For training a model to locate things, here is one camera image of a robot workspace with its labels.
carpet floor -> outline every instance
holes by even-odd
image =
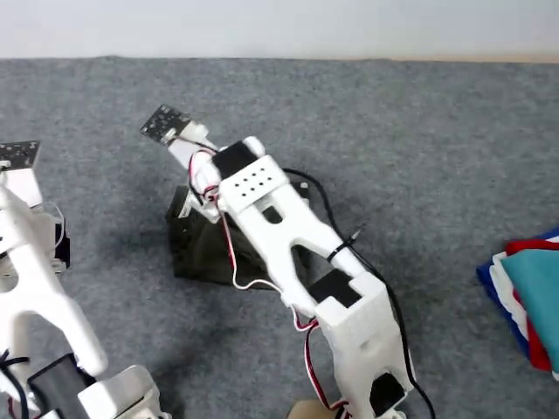
[[[42,141],[39,183],[72,239],[62,282],[108,373],[145,365],[176,418],[281,419],[314,396],[290,312],[271,292],[173,277],[164,215],[186,176],[139,133],[163,102],[218,145],[258,136],[324,182],[345,231],[367,224],[357,246],[397,291],[439,418],[556,417],[559,383],[522,357],[475,267],[559,224],[559,66],[0,61],[0,141]],[[31,345],[37,367],[68,350],[35,318]],[[319,333],[313,356],[336,397]],[[417,392],[404,410],[428,417]]]

black wire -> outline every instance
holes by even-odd
[[[332,207],[328,199],[328,194],[326,193],[326,190],[322,187],[322,184],[311,175],[308,175],[305,172],[301,172],[300,170],[295,170],[293,168],[283,168],[283,171],[291,175],[300,176],[308,180],[309,182],[311,182],[316,187],[319,195],[321,196],[321,200],[324,204],[324,210],[326,211],[326,216],[332,228],[334,229],[334,231],[338,236],[343,237],[342,231],[340,230],[338,223],[335,221],[334,212],[332,211]],[[400,326],[400,333],[402,335],[402,348],[404,350],[404,363],[405,363],[406,373],[408,375],[408,380],[410,380],[411,385],[418,391],[419,395],[421,395],[421,397],[423,398],[425,404],[427,405],[427,408],[429,409],[431,419],[436,419],[437,415],[435,413],[435,408],[433,407],[433,404],[431,403],[429,396],[425,393],[425,391],[421,388],[421,386],[419,386],[418,382],[413,376],[413,370],[411,369],[408,334],[405,330],[404,316],[402,315],[402,309],[400,308],[400,304],[398,302],[396,293],[394,292],[390,284],[386,282],[386,279],[384,279],[383,274],[369,260],[367,260],[361,253],[359,253],[351,244],[348,245],[348,248],[353,252],[355,257],[358,258],[359,261],[373,275],[375,275],[378,279],[380,279],[386,286],[386,291],[388,293],[392,306],[394,307],[394,313],[396,314],[397,323]]]
[[[207,148],[207,149],[209,149],[209,150],[211,150],[211,151],[215,151],[216,153],[219,152],[219,150],[218,150],[217,148],[214,148],[214,147],[212,147],[212,146],[208,146],[207,144],[203,144],[203,143],[200,142],[200,141],[190,140],[190,139],[188,139],[188,138],[186,138],[186,137],[182,137],[181,135],[178,135],[176,138],[180,138],[181,140],[186,141],[186,142],[189,142],[189,143],[191,143],[191,144],[196,144],[197,146],[199,146],[199,147],[201,147],[201,148]]]
[[[341,406],[338,411],[335,414],[335,418],[334,419],[342,419],[342,415],[344,412],[345,408],[343,406]]]
[[[19,404],[21,406],[21,419],[29,419],[29,407],[27,406],[27,396],[25,395],[25,390],[21,383],[17,380],[16,376],[9,370],[10,365],[20,364],[22,362],[29,362],[29,358],[20,357],[8,360],[10,351],[6,349],[2,356],[0,356],[0,371],[6,376],[12,385],[16,388],[19,394]]]
[[[346,238],[342,244],[340,244],[338,247],[336,247],[332,253],[330,253],[328,255],[328,257],[326,258],[327,262],[332,262],[332,259],[335,257],[335,255],[337,255],[338,253],[340,253],[340,251],[342,251],[343,249],[345,249],[346,247],[349,247],[351,244],[355,243],[355,239],[353,237],[348,237]]]

white plastic bracket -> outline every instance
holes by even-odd
[[[397,379],[404,397],[395,406],[413,387],[386,286],[368,272],[349,286],[361,296],[357,302],[346,308],[328,297],[316,307],[316,317],[332,349],[335,378],[349,402],[348,412],[356,418],[376,417],[369,402],[373,380],[387,372]]]
[[[86,316],[65,294],[52,270],[33,231],[33,217],[26,202],[0,185],[0,243],[18,275],[13,289],[0,291],[0,348],[9,349],[12,358],[27,356],[26,319],[36,313],[64,333],[79,365],[88,374],[99,375],[107,367],[105,353]],[[30,371],[26,364],[10,369],[20,382],[27,382]],[[0,390],[19,400],[17,391],[1,374]]]

folded cloth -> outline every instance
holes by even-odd
[[[540,236],[536,237],[539,239],[550,239],[552,237],[559,236],[559,226],[555,227],[553,230],[547,231],[546,233],[541,234]],[[490,260],[484,264],[481,264],[477,267],[476,272],[478,275],[478,279],[480,283],[483,285],[487,296],[499,307],[499,310],[502,316],[507,320],[507,323],[513,333],[513,336],[516,338],[516,341],[519,344],[521,352],[529,358],[528,352],[528,339],[522,335],[517,323],[513,320],[510,312],[501,304],[499,300],[499,294],[495,290],[493,286],[493,281],[491,278],[490,268],[493,266],[493,261]]]
[[[491,274],[491,280],[493,281],[493,287],[497,292],[500,304],[507,310],[511,316],[511,319],[518,326],[518,331],[522,334],[524,339],[528,339],[528,325],[526,321],[526,310],[521,303],[519,303],[513,295],[514,287],[513,283],[503,268],[500,262],[503,258],[507,257],[507,253],[504,251],[493,255],[493,266],[489,268],[489,273]]]
[[[519,251],[524,251],[526,249],[542,249],[542,250],[559,251],[559,237],[552,237],[547,240],[542,240],[539,238],[530,238],[528,240],[518,240],[515,242],[510,242],[505,247],[505,252],[508,256],[512,256],[518,253]],[[504,271],[504,268],[502,267],[500,261],[499,261],[499,265],[501,268],[500,281],[502,283],[508,282],[510,288],[513,288],[513,284],[510,281],[510,278],[508,277],[507,273]],[[521,305],[522,301],[516,290],[514,290],[513,296],[514,299],[518,302],[518,304]],[[516,306],[515,308],[516,308],[516,313],[519,313],[518,307]],[[524,319],[526,320],[525,325],[526,325],[526,331],[528,333],[528,354],[530,357],[530,362],[537,369],[541,369],[543,371],[551,371],[551,361],[549,360],[548,351],[546,351],[545,347],[543,346],[540,337],[538,336],[537,332],[534,329],[534,325],[532,324],[532,321],[526,315],[526,311],[524,310],[523,307],[522,307],[522,311],[523,311]]]
[[[502,263],[559,373],[559,252],[528,249]]]
[[[513,295],[516,301],[522,304],[521,297],[516,290],[514,290]],[[534,368],[542,371],[551,371],[551,361],[549,360],[548,351],[543,347],[542,341],[528,316],[526,316],[526,327],[528,331],[528,353],[530,355],[530,363]]]

white robotic arm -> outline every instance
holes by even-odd
[[[217,150],[205,138],[207,129],[200,127],[188,115],[162,106],[142,132],[166,145],[188,170],[191,193],[185,206],[213,223],[228,213],[266,262],[284,304],[318,320],[347,412],[355,419],[403,418],[394,408],[413,389],[411,363],[407,368],[384,282],[316,217],[258,139],[248,137]],[[264,211],[270,207],[280,223],[266,219]],[[309,289],[295,272],[291,248],[296,244],[334,267]]]
[[[38,146],[37,141],[0,145],[0,265],[10,265],[0,278],[0,392],[20,402],[28,416],[20,419],[29,419],[28,410],[49,419],[170,419],[159,408],[159,392],[145,368],[94,379],[107,368],[107,357],[52,269],[59,241],[33,174]],[[26,318],[32,313],[60,329],[73,350],[33,375],[26,362],[10,363],[28,356]]]

